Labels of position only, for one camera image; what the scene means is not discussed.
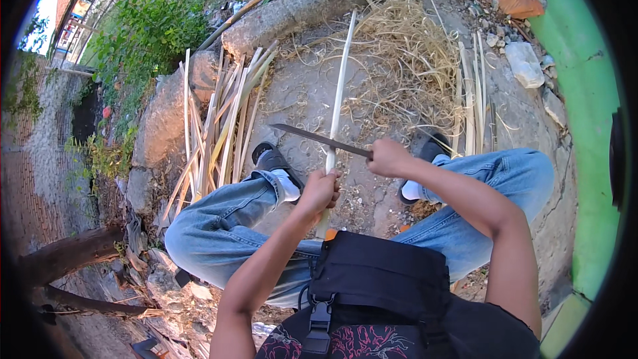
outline concrete ground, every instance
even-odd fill
[[[479,24],[463,7],[466,0],[434,0],[446,29],[457,30],[459,39],[466,47],[471,47],[471,33]],[[424,0],[426,9],[431,7]],[[333,27],[344,27],[331,24]],[[330,34],[326,27],[309,30],[295,36],[297,43],[307,43],[316,37]],[[554,192],[536,219],[530,224],[531,234],[538,260],[540,291],[539,300],[544,313],[558,301],[557,296],[569,291],[568,271],[571,266],[571,253],[576,226],[576,169],[569,133],[563,134],[554,121],[546,114],[540,99],[539,89],[525,89],[514,78],[509,63],[498,51],[490,56],[489,62],[495,69],[486,71],[487,93],[497,107],[498,149],[516,147],[538,149],[549,156],[554,164]],[[325,155],[321,145],[299,136],[275,131],[268,124],[277,122],[294,125],[308,131],[328,135],[339,73],[340,59],[333,59],[322,67],[304,65],[299,58],[291,60],[277,58],[274,74],[261,100],[260,111],[251,136],[250,150],[261,141],[276,143],[288,162],[305,180],[312,170],[323,166]],[[301,55],[304,61],[313,61],[313,55]],[[344,104],[349,97],[355,97],[356,89],[364,79],[360,65],[348,62],[347,84],[344,91]],[[341,133],[338,140],[365,148],[378,136],[359,136],[360,122],[353,122],[348,115],[341,116]],[[387,132],[390,137],[398,138],[397,131]],[[486,127],[485,147],[489,150],[490,131]],[[416,133],[411,149],[417,152],[427,137]],[[347,229],[356,233],[388,238],[398,232],[404,223],[406,207],[396,196],[401,183],[397,179],[386,179],[371,174],[363,157],[338,151],[338,168],[345,172],[342,179],[342,198],[338,209],[333,211],[331,227]],[[251,160],[244,164],[249,172],[254,168]],[[283,204],[255,226],[257,231],[271,234],[283,217],[291,211],[291,205]],[[483,300],[484,285],[475,289],[482,291],[462,291],[468,299]]]

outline white rock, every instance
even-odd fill
[[[505,47],[505,56],[512,73],[525,89],[538,88],[545,83],[543,70],[534,54],[531,44],[512,42]]]
[[[547,114],[561,128],[565,128],[567,126],[565,106],[563,106],[563,102],[548,88],[543,90],[543,107]]]
[[[204,299],[206,301],[212,301],[211,290],[208,287],[200,286],[199,284],[189,283],[191,286],[191,292],[198,299]]]
[[[487,43],[487,45],[491,48],[494,47],[494,45],[498,42],[498,36],[492,34],[491,32],[487,34],[487,36],[485,37],[485,42]]]

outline bamboo pile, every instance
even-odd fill
[[[247,66],[244,66],[246,55],[232,63],[225,59],[221,48],[217,84],[203,123],[195,96],[188,86],[190,49],[186,51],[184,64],[179,64],[184,76],[186,166],[171,193],[163,219],[168,216],[176,198],[175,214],[181,211],[188,191],[191,193],[190,202],[195,203],[216,188],[240,180],[266,70],[277,54],[276,47],[277,41],[266,51],[258,48]],[[257,83],[260,83],[259,91],[246,128],[248,98]]]

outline blade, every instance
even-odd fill
[[[353,154],[357,154],[357,155],[365,157],[365,158],[372,159],[372,152],[371,151],[363,150],[361,148],[356,148],[356,147],[353,147],[353,146],[348,146],[347,144],[341,143],[341,142],[339,142],[337,140],[328,139],[328,138],[326,138],[324,136],[320,136],[320,135],[318,135],[316,133],[304,131],[303,129],[295,128],[294,126],[285,125],[285,124],[270,124],[269,126],[275,128],[275,129],[280,129],[282,131],[294,133],[294,134],[297,134],[299,136],[304,136],[305,138],[308,138],[308,139],[314,140],[314,141],[318,141],[319,143],[323,143],[323,144],[328,145],[330,147],[340,148],[342,150],[346,150],[347,152],[350,152],[350,153],[353,153]]]

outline tree trunk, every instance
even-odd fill
[[[45,286],[84,267],[116,258],[114,243],[124,233],[118,226],[87,230],[63,238],[18,259],[20,278],[27,290]]]
[[[147,307],[123,305],[121,303],[98,301],[97,299],[86,299],[53,286],[45,286],[44,291],[48,299],[57,303],[68,305],[69,307],[77,310],[85,310],[87,312],[99,313],[102,315],[125,317],[138,316],[148,309]]]

